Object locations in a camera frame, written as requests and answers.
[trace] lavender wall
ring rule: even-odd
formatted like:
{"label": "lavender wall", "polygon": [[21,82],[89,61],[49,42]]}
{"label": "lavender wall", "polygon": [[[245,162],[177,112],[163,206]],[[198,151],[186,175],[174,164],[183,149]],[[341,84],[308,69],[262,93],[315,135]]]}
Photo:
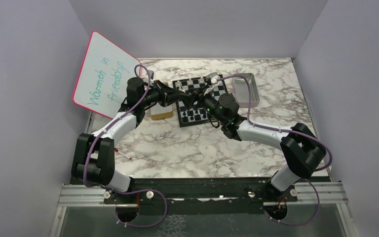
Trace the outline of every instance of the lavender wall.
{"label": "lavender wall", "polygon": [[379,236],[379,0],[328,0],[295,68],[358,232]]}
{"label": "lavender wall", "polygon": [[87,35],[65,0],[0,1],[0,236],[47,236],[87,112]]}
{"label": "lavender wall", "polygon": [[70,0],[137,57],[295,57],[326,0]]}

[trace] whiteboard pink border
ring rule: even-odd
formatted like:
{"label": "whiteboard pink border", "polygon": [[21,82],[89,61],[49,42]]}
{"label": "whiteboard pink border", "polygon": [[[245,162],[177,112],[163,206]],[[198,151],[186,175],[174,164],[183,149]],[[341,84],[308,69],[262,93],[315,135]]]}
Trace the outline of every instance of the whiteboard pink border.
{"label": "whiteboard pink border", "polygon": [[78,104],[78,103],[76,103],[76,101],[75,101],[75,93],[76,93],[77,84],[79,83],[79,77],[80,77],[80,74],[82,73],[83,64],[85,63],[85,58],[86,58],[86,55],[88,54],[89,45],[91,44],[91,39],[92,39],[92,36],[94,35],[94,33],[98,33],[98,34],[100,34],[102,37],[106,38],[109,42],[113,43],[115,46],[117,46],[118,48],[120,48],[121,50],[123,50],[124,52],[126,52],[128,55],[130,55],[130,56],[132,56],[133,58],[135,58],[137,61],[139,61],[139,63],[140,63],[140,60],[137,59],[136,57],[134,57],[133,55],[131,55],[129,52],[125,51],[123,48],[121,48],[120,46],[118,46],[116,43],[114,43],[114,42],[112,42],[111,40],[109,40],[107,37],[105,37],[103,34],[99,33],[98,31],[93,31],[93,32],[91,33],[91,37],[89,37],[89,41],[88,41],[88,46],[86,47],[85,55],[83,56],[82,65],[80,66],[80,71],[79,71],[79,74],[78,74],[77,79],[76,79],[75,89],[73,90],[73,93],[72,93],[72,101],[73,101],[74,104],[76,104],[76,105],[78,105],[78,106],[80,106],[80,107],[82,107],[82,108],[85,108],[85,109],[90,110],[90,111],[92,111],[92,112],[94,112],[94,113],[97,113],[97,114],[99,114],[99,115],[102,115],[102,116],[104,116],[104,117],[107,117],[107,118],[112,119],[112,117],[108,117],[108,116],[106,116],[106,115],[103,115],[103,114],[101,114],[101,113],[99,113],[99,112],[97,112],[97,111],[95,111],[95,110],[92,110],[92,109],[86,107],[86,106],[83,106],[83,105],[81,105],[81,104]]}

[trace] white marble tabletop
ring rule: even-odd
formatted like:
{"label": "white marble tabletop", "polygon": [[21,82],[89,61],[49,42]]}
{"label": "white marble tabletop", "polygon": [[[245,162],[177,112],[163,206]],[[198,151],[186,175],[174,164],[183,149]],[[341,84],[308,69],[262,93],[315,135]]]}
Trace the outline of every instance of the white marble tabletop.
{"label": "white marble tabletop", "polygon": [[[313,130],[303,94],[291,59],[144,59],[141,63],[154,71],[154,79],[172,81],[206,76],[253,73],[260,103],[251,111],[254,121],[292,126],[296,122]],[[231,81],[226,82],[232,93]],[[276,148],[255,142],[230,140],[210,123],[179,127],[174,116],[144,121],[127,134],[117,148],[132,157],[116,154],[115,169],[135,178],[264,177],[282,168],[286,161]],[[247,109],[239,109],[246,116]],[[95,115],[92,131],[110,120]],[[327,176],[326,170],[314,176]]]}

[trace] glass surface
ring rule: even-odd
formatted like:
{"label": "glass surface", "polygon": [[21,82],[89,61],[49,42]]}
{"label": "glass surface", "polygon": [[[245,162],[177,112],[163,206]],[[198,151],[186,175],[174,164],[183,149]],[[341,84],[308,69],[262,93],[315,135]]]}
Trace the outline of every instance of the glass surface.
{"label": "glass surface", "polygon": [[[290,205],[284,221],[302,222],[310,218],[315,205]],[[160,216],[138,216],[133,224],[150,224]],[[266,215],[167,215],[158,226],[141,229],[116,224],[114,208],[68,207],[62,237],[344,237],[335,204],[323,204],[317,218],[300,227],[279,225]]]}

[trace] whiteboard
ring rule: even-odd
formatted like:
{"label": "whiteboard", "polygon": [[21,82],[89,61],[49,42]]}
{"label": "whiteboard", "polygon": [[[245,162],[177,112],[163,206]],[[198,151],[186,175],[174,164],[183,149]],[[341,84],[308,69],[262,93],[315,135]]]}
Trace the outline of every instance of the whiteboard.
{"label": "whiteboard", "polygon": [[140,61],[94,31],[89,39],[72,100],[113,118],[126,97],[127,81]]}

